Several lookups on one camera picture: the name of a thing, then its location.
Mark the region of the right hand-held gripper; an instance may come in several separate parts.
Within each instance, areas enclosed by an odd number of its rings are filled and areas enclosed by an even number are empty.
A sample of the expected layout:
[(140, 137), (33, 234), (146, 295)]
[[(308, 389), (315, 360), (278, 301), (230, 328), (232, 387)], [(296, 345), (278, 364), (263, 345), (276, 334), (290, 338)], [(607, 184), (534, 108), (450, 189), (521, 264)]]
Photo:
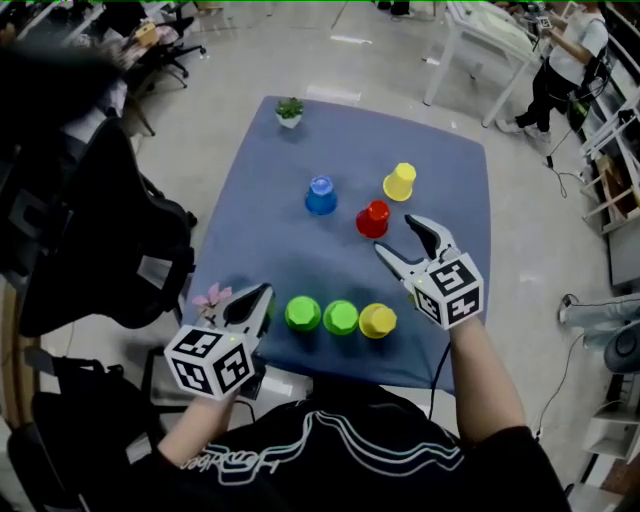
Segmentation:
[(380, 242), (374, 242), (373, 248), (398, 281), (410, 280), (416, 309), (443, 330), (481, 313), (484, 280), (470, 255), (458, 249), (443, 225), (415, 214), (406, 214), (404, 219), (427, 257), (409, 260)]

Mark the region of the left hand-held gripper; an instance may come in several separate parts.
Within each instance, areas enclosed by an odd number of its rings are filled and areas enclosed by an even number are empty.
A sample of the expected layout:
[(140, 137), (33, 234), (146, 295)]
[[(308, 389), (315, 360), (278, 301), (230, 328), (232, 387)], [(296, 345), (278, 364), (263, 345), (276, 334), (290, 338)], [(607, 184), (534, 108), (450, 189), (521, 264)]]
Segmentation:
[(275, 292), (263, 283), (243, 288), (214, 307), (214, 316), (181, 327), (164, 350), (178, 387), (224, 400), (255, 399), (265, 363), (254, 354), (276, 311)]

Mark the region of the green paper cup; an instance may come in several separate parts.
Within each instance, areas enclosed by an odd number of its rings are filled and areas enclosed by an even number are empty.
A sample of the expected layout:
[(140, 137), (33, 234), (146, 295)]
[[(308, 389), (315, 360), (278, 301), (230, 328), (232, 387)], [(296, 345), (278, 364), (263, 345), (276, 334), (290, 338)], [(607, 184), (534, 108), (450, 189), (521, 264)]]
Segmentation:
[(325, 329), (337, 336), (351, 334), (358, 327), (358, 322), (358, 309), (347, 300), (331, 302), (323, 314)]
[(308, 332), (315, 329), (321, 320), (322, 312), (319, 304), (311, 297), (296, 296), (285, 309), (285, 321), (295, 331)]

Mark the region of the red paper cup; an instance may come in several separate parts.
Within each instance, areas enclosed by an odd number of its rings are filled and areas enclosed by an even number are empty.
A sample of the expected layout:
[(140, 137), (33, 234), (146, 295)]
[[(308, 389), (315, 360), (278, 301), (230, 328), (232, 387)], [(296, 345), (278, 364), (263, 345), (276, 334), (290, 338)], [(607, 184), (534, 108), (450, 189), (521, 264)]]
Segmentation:
[(388, 230), (390, 208), (383, 200), (373, 200), (356, 216), (358, 232), (369, 239), (378, 239)]

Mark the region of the yellow paper cup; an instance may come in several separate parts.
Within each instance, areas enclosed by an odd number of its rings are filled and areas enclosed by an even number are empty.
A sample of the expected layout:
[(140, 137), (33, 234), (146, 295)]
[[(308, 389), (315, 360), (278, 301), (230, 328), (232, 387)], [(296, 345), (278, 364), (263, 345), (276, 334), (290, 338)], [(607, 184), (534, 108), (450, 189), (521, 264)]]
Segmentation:
[(402, 162), (383, 180), (383, 191), (388, 198), (397, 202), (408, 200), (413, 192), (417, 173), (413, 165)]
[(359, 315), (359, 329), (370, 339), (381, 339), (391, 333), (397, 325), (395, 312), (382, 303), (366, 306)]

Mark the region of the blue paper cup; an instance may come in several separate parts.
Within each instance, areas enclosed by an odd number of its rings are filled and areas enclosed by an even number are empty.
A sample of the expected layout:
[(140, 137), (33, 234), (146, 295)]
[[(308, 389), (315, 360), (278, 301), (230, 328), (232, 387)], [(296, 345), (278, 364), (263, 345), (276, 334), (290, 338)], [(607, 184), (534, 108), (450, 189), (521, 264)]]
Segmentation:
[(337, 207), (334, 185), (328, 176), (316, 176), (309, 185), (305, 207), (314, 215), (331, 214)]

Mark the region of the person's left forearm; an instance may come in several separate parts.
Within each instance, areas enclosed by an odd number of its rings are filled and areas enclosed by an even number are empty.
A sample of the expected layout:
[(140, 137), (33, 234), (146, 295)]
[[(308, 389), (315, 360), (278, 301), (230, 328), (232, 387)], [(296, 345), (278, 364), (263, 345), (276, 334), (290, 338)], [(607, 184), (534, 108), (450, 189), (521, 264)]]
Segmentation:
[(236, 395), (217, 401), (196, 397), (159, 442), (158, 451), (174, 466), (196, 457), (228, 430)]

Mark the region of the person's right forearm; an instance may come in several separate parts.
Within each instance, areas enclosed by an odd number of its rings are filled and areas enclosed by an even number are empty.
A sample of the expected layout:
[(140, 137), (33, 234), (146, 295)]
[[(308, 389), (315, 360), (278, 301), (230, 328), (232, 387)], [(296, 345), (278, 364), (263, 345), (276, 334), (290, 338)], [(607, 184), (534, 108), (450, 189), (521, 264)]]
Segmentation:
[(526, 423), (516, 387), (489, 334), (474, 316), (450, 329), (459, 434), (477, 444)]

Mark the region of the pink plant in white pot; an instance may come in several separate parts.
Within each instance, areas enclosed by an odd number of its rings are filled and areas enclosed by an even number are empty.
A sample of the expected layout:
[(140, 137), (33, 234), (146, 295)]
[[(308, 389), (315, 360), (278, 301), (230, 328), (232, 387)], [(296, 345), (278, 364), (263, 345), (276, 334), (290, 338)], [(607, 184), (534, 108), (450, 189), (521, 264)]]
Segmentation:
[(230, 286), (221, 288), (219, 283), (214, 283), (205, 294), (195, 296), (191, 303), (195, 306), (198, 315), (201, 318), (205, 318), (212, 315), (214, 307), (219, 302), (229, 298), (231, 295), (232, 288)]

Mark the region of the blue tablecloth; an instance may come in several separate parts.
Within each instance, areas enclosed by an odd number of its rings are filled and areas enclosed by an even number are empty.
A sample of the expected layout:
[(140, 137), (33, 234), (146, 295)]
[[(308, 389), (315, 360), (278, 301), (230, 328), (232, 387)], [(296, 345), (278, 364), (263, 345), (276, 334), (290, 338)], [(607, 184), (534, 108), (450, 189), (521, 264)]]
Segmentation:
[[(269, 283), (278, 311), (258, 354), (287, 371), (326, 374), (397, 387), (453, 388), (444, 356), (448, 337), (416, 311), (407, 291), (357, 230), (357, 214), (383, 197), (397, 164), (414, 166), (412, 196), (391, 204), (385, 242), (409, 259), (423, 256), (406, 214), (428, 217), (452, 233), (480, 273), (490, 273), (491, 227), (484, 148), (430, 126), (355, 107), (306, 101), (300, 124), (283, 128), (276, 99), (259, 106), (211, 217), (189, 293), (219, 283), (234, 290)], [(328, 176), (337, 207), (305, 207), (311, 180)], [(283, 309), (306, 295), (326, 306), (337, 299), (363, 308), (389, 306), (396, 328), (371, 340), (324, 328), (290, 330)]]

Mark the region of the black office chair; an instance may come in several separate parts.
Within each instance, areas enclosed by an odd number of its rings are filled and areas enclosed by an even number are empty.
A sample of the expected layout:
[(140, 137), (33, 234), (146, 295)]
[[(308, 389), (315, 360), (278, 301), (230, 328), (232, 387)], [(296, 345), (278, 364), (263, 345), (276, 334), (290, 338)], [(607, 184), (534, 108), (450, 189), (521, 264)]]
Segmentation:
[(129, 329), (171, 311), (194, 268), (196, 219), (139, 171), (115, 119), (0, 160), (0, 275), (35, 338), (90, 315)]
[(29, 347), (26, 363), (53, 376), (59, 392), (34, 394), (32, 419), (15, 429), (8, 455), (36, 512), (133, 512), (128, 447), (141, 437), (157, 444), (160, 416), (172, 406), (151, 401), (153, 368), (163, 349), (147, 352), (135, 386), (119, 365), (53, 356)]
[(192, 27), (196, 21), (194, 16), (183, 17), (178, 11), (175, 12), (176, 18), (174, 20), (164, 21), (157, 25), (167, 25), (172, 27), (178, 33), (178, 39), (166, 46), (152, 50), (154, 54), (155, 63), (158, 69), (167, 72), (178, 80), (178, 82), (184, 87), (187, 87), (185, 79), (190, 76), (188, 69), (179, 61), (179, 58), (198, 53), (200, 58), (208, 57), (207, 50), (202, 45), (186, 46), (184, 43), (184, 37), (187, 31)]

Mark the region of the person's black printed shirt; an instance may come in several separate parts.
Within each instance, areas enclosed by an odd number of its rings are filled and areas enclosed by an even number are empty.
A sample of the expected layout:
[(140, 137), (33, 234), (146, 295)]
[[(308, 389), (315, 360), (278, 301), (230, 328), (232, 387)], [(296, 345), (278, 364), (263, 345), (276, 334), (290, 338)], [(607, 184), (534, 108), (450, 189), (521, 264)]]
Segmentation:
[(134, 463), (112, 512), (571, 512), (524, 426), (475, 444), (379, 387), (324, 388), (180, 465)]

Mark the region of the green plant in white pot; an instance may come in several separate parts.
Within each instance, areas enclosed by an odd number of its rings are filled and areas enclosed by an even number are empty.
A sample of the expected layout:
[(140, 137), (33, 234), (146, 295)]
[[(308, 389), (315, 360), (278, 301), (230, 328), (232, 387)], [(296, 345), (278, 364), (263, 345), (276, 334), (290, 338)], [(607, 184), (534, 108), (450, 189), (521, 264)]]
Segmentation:
[(303, 111), (303, 102), (295, 97), (279, 100), (275, 109), (280, 125), (287, 129), (293, 129), (299, 124)]

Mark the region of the wooden stool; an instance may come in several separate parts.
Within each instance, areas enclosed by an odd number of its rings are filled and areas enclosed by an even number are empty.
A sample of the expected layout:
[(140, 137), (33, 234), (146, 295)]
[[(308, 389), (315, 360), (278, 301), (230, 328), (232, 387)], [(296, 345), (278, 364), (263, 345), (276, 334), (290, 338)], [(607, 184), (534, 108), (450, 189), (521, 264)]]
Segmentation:
[(594, 176), (580, 192), (589, 201), (583, 220), (601, 236), (640, 219), (640, 181), (619, 159), (608, 155), (591, 163)]

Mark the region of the grey floor fan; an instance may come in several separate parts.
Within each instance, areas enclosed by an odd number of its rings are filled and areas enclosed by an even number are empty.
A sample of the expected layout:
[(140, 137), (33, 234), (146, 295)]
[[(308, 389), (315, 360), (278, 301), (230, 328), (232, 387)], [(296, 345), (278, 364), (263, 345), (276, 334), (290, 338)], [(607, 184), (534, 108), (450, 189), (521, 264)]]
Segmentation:
[(640, 374), (640, 293), (581, 301), (565, 294), (558, 308), (561, 325), (581, 329), (587, 349), (603, 351), (614, 374)]

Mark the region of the white table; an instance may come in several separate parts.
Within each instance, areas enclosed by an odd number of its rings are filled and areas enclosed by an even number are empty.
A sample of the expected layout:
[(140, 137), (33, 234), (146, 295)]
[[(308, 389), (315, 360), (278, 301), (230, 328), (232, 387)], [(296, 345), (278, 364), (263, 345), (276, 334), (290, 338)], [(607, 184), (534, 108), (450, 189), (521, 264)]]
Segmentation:
[(530, 67), (537, 64), (540, 53), (530, 34), (517, 25), (506, 11), (489, 2), (447, 1), (434, 8), (434, 25), (447, 30), (442, 55), (428, 80), (423, 103), (433, 104), (449, 70), (459, 54), (474, 64), (473, 72), (488, 69), (497, 57), (502, 57), (511, 69), (511, 76), (498, 98), (484, 115), (481, 124), (489, 127), (516, 85)]

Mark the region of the brown wooden board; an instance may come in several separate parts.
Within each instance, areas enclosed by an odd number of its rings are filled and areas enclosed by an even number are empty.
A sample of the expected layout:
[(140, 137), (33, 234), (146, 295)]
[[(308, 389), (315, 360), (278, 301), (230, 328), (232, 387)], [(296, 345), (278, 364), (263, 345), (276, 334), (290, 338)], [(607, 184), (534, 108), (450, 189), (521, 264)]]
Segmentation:
[(16, 291), (0, 283), (0, 410), (12, 429), (32, 421), (32, 398), (40, 390), (39, 373), (27, 364), (24, 350), (40, 348), (41, 340), (19, 333), (19, 317)]

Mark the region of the white shelf unit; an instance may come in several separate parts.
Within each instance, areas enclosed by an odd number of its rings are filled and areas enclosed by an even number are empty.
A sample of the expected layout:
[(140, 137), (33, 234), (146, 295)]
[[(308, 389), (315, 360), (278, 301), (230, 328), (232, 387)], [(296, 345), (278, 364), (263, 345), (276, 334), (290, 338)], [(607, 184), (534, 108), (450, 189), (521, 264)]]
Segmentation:
[(608, 58), (611, 75), (605, 89), (592, 103), (581, 128), (585, 143), (599, 144), (608, 134), (595, 139), (610, 118), (614, 127), (629, 124), (610, 140), (608, 151), (624, 150), (640, 160), (640, 3), (611, 2), (603, 10), (609, 29)]

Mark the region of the white low shelf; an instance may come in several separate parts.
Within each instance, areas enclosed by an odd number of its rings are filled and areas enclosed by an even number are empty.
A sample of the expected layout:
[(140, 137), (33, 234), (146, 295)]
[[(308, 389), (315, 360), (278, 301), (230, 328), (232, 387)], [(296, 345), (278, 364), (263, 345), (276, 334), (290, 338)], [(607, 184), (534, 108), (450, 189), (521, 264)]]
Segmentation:
[(633, 461), (640, 454), (640, 414), (627, 410), (598, 411), (590, 419), (583, 449)]

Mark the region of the pink checkered tablecloth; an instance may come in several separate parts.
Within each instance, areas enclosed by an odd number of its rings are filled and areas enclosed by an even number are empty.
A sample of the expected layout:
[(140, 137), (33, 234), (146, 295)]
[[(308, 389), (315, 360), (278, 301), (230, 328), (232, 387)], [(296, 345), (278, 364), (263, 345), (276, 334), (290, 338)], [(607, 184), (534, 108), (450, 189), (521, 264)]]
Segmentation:
[(123, 70), (132, 68), (142, 57), (151, 50), (160, 48), (174, 43), (178, 39), (178, 33), (175, 29), (167, 25), (156, 25), (159, 40), (156, 45), (144, 48), (138, 46), (133, 39), (133, 33), (120, 41), (116, 41), (109, 48), (109, 54), (112, 60)]

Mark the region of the small wooden box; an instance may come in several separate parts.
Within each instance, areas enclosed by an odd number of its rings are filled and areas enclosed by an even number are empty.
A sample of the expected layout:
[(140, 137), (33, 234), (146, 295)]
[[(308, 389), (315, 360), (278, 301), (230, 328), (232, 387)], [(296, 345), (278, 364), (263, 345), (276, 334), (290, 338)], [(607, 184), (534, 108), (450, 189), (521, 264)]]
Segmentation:
[(138, 46), (148, 48), (157, 44), (159, 36), (156, 25), (151, 21), (142, 23), (133, 33), (133, 39)]

